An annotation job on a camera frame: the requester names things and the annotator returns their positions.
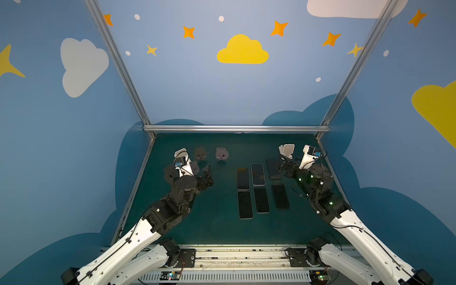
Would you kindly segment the phone dark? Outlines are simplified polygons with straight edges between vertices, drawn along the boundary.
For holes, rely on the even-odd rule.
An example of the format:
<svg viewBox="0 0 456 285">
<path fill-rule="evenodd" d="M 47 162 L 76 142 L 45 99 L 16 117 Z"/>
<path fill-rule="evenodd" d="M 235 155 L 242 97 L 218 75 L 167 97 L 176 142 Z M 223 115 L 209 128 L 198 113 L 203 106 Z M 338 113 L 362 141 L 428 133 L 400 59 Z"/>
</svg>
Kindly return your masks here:
<svg viewBox="0 0 456 285">
<path fill-rule="evenodd" d="M 276 208 L 279 210 L 288 210 L 290 204 L 285 186 L 283 184 L 273 184 L 271 190 Z"/>
<path fill-rule="evenodd" d="M 253 209 L 251 195 L 248 191 L 239 191 L 237 194 L 240 219 L 252 219 Z"/>
<path fill-rule="evenodd" d="M 265 187 L 254 188 L 255 206 L 257 213 L 266 214 L 270 212 L 267 190 Z"/>
</svg>

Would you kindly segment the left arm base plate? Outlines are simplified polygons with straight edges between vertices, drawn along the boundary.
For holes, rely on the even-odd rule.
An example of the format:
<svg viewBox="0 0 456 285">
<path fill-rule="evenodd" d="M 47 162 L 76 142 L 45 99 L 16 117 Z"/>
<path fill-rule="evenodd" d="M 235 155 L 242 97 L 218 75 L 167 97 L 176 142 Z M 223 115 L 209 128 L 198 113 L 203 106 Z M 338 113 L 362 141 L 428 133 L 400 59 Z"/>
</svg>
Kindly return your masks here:
<svg viewBox="0 0 456 285">
<path fill-rule="evenodd" d="M 168 268 L 194 268 L 196 260 L 196 249 L 184 248 L 179 252 L 174 252 L 166 261 L 165 267 Z"/>
</svg>

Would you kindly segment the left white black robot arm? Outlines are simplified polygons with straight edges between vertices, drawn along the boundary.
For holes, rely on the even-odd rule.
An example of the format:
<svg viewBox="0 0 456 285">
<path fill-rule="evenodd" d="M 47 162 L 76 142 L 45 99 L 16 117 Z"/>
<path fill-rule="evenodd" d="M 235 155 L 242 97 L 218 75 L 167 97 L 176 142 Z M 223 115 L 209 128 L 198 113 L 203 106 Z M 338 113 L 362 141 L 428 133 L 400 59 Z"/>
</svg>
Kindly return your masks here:
<svg viewBox="0 0 456 285">
<path fill-rule="evenodd" d="M 129 285 L 153 268 L 173 266 L 180 248 L 162 238 L 190 214 L 196 196 L 214 184 L 207 165 L 198 176 L 184 174 L 170 192 L 152 204 L 135 226 L 102 255 L 82 268 L 61 275 L 65 285 Z"/>
</svg>

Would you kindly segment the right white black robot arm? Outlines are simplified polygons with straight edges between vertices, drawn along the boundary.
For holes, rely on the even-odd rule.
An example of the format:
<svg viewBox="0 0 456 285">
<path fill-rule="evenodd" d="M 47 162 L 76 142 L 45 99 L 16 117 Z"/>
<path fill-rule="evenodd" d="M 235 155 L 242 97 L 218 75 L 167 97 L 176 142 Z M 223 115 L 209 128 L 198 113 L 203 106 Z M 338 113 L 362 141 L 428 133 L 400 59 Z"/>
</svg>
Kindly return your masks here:
<svg viewBox="0 0 456 285">
<path fill-rule="evenodd" d="M 416 270 L 381 242 L 361 221 L 351 206 L 333 192 L 333 176 L 317 162 L 300 167 L 280 155 L 279 171 L 292 178 L 304 192 L 317 215 L 343 235 L 363 256 L 365 263 L 345 254 L 334 244 L 318 237 L 307 245 L 307 262 L 329 266 L 358 285 L 432 285 L 433 277 Z"/>
</svg>

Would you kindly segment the phone silver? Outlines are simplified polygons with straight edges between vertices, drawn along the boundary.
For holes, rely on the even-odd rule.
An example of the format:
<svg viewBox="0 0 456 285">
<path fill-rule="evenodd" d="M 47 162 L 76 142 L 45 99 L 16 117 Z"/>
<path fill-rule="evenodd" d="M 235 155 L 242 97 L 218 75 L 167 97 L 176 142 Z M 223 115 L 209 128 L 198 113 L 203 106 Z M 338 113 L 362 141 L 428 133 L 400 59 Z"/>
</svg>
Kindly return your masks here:
<svg viewBox="0 0 456 285">
<path fill-rule="evenodd" d="M 264 167 L 261 163 L 253 163 L 251 165 L 252 183 L 254 186 L 265 186 L 266 179 Z"/>
</svg>

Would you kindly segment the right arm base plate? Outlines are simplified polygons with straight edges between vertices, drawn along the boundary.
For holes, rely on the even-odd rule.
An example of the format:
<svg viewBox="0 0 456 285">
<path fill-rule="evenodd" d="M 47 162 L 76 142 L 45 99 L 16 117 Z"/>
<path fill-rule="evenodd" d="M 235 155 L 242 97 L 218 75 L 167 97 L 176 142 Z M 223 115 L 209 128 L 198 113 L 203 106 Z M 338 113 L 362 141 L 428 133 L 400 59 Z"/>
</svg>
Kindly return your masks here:
<svg viewBox="0 0 456 285">
<path fill-rule="evenodd" d="M 315 248 L 286 248 L 285 255 L 291 267 L 330 267 L 319 255 L 320 249 Z"/>
</svg>

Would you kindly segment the phone purple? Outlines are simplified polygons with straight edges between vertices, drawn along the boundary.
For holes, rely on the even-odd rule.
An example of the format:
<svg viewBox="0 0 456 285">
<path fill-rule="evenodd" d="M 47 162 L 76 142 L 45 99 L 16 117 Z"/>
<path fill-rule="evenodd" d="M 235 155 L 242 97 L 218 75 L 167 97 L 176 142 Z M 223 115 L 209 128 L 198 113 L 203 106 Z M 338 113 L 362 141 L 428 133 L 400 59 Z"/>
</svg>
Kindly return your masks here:
<svg viewBox="0 0 456 285">
<path fill-rule="evenodd" d="M 240 167 L 237 169 L 237 189 L 240 191 L 249 190 L 249 169 L 246 167 Z"/>
</svg>

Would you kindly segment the phone white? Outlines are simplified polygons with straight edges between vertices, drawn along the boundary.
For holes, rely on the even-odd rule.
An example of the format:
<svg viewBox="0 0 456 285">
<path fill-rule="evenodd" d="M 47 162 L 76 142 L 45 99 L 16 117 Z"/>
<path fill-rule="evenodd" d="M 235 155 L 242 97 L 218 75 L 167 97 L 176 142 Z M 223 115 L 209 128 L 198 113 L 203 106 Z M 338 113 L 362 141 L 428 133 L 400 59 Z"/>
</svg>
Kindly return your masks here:
<svg viewBox="0 0 456 285">
<path fill-rule="evenodd" d="M 270 158 L 266 160 L 268 177 L 270 180 L 280 180 L 281 179 L 281 172 L 280 172 L 280 161 L 277 158 Z"/>
</svg>

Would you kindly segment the white stand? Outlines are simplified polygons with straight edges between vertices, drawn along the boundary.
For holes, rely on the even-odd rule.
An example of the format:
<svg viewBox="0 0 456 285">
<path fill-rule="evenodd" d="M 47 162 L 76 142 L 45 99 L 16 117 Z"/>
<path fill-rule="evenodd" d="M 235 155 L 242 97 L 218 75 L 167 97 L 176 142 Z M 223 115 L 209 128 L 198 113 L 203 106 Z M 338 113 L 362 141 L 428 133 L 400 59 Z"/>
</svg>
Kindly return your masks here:
<svg viewBox="0 0 456 285">
<path fill-rule="evenodd" d="M 294 149 L 294 144 L 283 144 L 279 146 L 279 153 L 288 159 L 293 159 Z"/>
<path fill-rule="evenodd" d="M 186 148 L 182 148 L 175 152 L 174 158 L 179 158 L 179 157 L 183 157 L 185 160 L 188 160 L 189 155 L 188 155 Z"/>
</svg>

